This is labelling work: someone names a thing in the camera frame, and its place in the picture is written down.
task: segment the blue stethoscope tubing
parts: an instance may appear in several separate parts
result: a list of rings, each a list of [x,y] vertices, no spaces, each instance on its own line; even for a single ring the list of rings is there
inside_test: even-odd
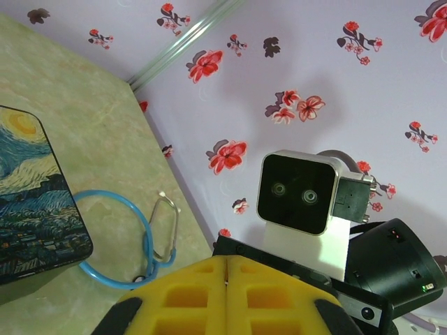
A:
[[[111,288],[119,288],[122,290],[135,290],[136,288],[139,288],[141,286],[144,286],[151,281],[153,281],[161,267],[169,267],[171,266],[175,261],[175,256],[177,255],[177,251],[175,248],[172,249],[170,259],[167,262],[159,262],[154,258],[154,238],[152,236],[152,230],[149,225],[149,221],[145,218],[144,214],[140,211],[136,205],[130,201],[129,199],[126,199],[122,195],[110,192],[110,191],[104,191],[104,190],[87,190],[87,191],[81,191],[79,193],[76,193],[73,198],[77,202],[83,198],[91,197],[91,196],[103,196],[106,198],[112,198],[116,201],[121,202],[122,204],[125,204],[127,207],[132,209],[132,211],[136,214],[136,216],[140,219],[142,224],[145,226],[146,232],[143,237],[143,252],[146,255],[147,258],[147,268],[146,268],[146,274],[145,278],[141,281],[138,281],[136,283],[127,283],[122,281],[116,281],[114,279],[111,279],[107,276],[104,276],[103,274],[99,273],[95,268],[93,268],[87,261],[80,263],[80,268],[84,270],[86,274],[91,276],[92,278],[96,279],[100,283],[109,286]]]

